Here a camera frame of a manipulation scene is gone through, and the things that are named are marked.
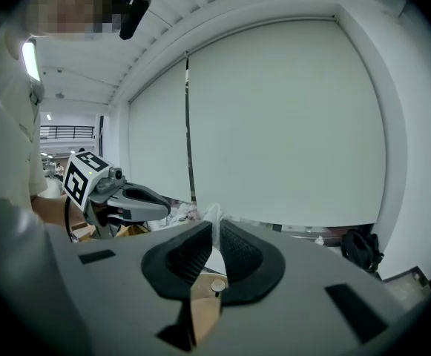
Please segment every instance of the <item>white wall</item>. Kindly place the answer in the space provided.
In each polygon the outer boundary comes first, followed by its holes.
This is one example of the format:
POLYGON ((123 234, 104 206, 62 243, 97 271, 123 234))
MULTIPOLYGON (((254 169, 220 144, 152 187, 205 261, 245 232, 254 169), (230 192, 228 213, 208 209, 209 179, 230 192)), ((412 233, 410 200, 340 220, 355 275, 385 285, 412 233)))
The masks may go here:
MULTIPOLYGON (((407 131, 400 97, 383 58, 372 39, 348 10, 340 7, 341 27, 350 38, 369 73, 377 94, 385 133, 386 170, 384 195, 373 232, 378 235, 379 248, 384 251, 392 235, 403 202, 407 180, 407 131)), ((377 19, 392 20, 380 15, 377 19)))
POLYGON ((431 278, 431 29, 411 4, 400 21, 358 7, 349 14, 395 83, 407 135, 404 197, 379 272, 388 278, 419 266, 431 278))
POLYGON ((69 125, 88 127, 93 127, 95 125, 95 115, 78 115, 42 111, 40 113, 40 119, 41 125, 69 125), (51 120, 47 118, 47 114, 50 114, 51 120))
POLYGON ((95 133, 95 139, 93 141, 93 149, 95 150, 95 153, 99 155, 99 137, 100 137, 100 127, 99 127, 99 116, 95 116, 94 118, 94 133, 95 133))
POLYGON ((103 121, 103 158, 122 169, 131 181, 128 157, 129 105, 122 103, 114 107, 103 121))
POLYGON ((374 223, 384 129, 361 58, 335 22, 270 24, 189 57, 197 204, 268 223, 374 223))
POLYGON ((133 182, 190 202, 185 64, 173 66, 131 104, 129 157, 133 182))

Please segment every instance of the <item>ceiling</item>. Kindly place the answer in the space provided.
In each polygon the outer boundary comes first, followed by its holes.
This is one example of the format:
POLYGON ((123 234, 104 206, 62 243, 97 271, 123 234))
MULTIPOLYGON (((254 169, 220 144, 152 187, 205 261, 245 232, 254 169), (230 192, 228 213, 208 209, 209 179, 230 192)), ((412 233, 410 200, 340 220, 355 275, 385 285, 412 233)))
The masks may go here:
POLYGON ((153 0, 132 39, 103 33, 99 41, 37 39, 45 84, 44 111, 107 114, 139 58, 172 27, 217 0, 153 0))

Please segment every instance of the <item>fluorescent light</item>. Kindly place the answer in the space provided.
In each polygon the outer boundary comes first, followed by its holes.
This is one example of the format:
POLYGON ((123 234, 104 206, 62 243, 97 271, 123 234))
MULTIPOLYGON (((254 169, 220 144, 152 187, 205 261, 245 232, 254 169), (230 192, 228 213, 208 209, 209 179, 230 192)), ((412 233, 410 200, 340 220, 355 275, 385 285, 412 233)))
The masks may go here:
POLYGON ((24 57, 27 73, 40 82, 39 69, 36 61, 36 46, 33 42, 26 42, 22 45, 22 55, 24 57))

